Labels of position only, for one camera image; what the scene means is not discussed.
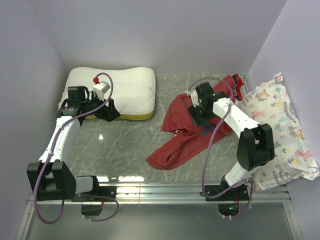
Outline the red pillowcase grey print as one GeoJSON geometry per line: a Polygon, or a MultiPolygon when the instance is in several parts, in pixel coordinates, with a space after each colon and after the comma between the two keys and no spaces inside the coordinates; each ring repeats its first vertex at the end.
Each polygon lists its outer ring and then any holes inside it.
{"type": "Polygon", "coordinates": [[[197,126],[188,112],[191,105],[191,99],[185,93],[176,96],[169,105],[161,130],[173,136],[146,158],[151,167],[158,170],[175,169],[209,146],[211,135],[221,118],[215,116],[197,126]]]}

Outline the white pillow yellow edge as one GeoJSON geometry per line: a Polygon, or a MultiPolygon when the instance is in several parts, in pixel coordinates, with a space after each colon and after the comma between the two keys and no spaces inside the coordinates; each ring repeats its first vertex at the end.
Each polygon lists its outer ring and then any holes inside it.
{"type": "Polygon", "coordinates": [[[113,81],[113,93],[116,110],[121,119],[148,120],[153,116],[156,99],[155,72],[148,67],[134,67],[123,70],[96,69],[76,67],[68,75],[62,97],[58,104],[68,96],[67,89],[71,86],[85,86],[89,91],[94,85],[93,78],[99,73],[107,73],[113,81]]]}

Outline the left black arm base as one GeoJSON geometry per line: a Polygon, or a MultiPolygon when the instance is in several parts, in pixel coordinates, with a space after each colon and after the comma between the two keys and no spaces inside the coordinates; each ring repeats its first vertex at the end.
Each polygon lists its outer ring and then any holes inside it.
{"type": "Polygon", "coordinates": [[[102,214],[104,205],[115,204],[117,212],[119,204],[116,200],[117,187],[111,186],[99,186],[97,190],[90,192],[79,193],[71,199],[72,203],[81,204],[81,214],[85,217],[99,217],[102,214]]]}

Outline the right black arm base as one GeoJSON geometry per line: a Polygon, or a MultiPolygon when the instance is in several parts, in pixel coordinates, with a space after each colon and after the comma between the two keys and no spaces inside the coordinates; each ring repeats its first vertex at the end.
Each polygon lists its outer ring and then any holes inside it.
{"type": "Polygon", "coordinates": [[[223,190],[227,189],[227,185],[205,185],[205,194],[201,191],[199,194],[205,197],[207,202],[216,201],[218,213],[222,218],[232,220],[242,215],[250,206],[252,201],[252,188],[242,184],[235,188],[228,190],[226,193],[216,198],[212,196],[220,194],[223,190]]]}

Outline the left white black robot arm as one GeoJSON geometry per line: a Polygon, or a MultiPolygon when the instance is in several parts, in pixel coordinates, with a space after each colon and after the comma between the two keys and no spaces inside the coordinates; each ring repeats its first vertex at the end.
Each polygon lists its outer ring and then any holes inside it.
{"type": "Polygon", "coordinates": [[[114,86],[99,82],[89,91],[85,86],[71,86],[57,113],[56,127],[43,155],[30,163],[26,172],[37,201],[72,200],[83,194],[96,201],[101,189],[96,176],[74,176],[67,160],[74,138],[86,116],[111,122],[120,116],[111,98],[114,86]]]}

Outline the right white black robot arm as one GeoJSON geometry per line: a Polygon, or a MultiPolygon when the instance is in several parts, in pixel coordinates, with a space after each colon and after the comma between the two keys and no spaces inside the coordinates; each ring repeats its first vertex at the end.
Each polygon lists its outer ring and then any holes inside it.
{"type": "Polygon", "coordinates": [[[237,161],[222,178],[220,193],[211,196],[212,199],[222,196],[231,200],[238,194],[237,187],[245,184],[253,173],[275,158],[273,130],[269,124],[260,124],[238,108],[233,103],[232,94],[215,92],[208,82],[189,89],[186,94],[191,100],[188,112],[198,126],[214,117],[220,118],[210,137],[208,150],[223,123],[238,137],[237,161]]]}

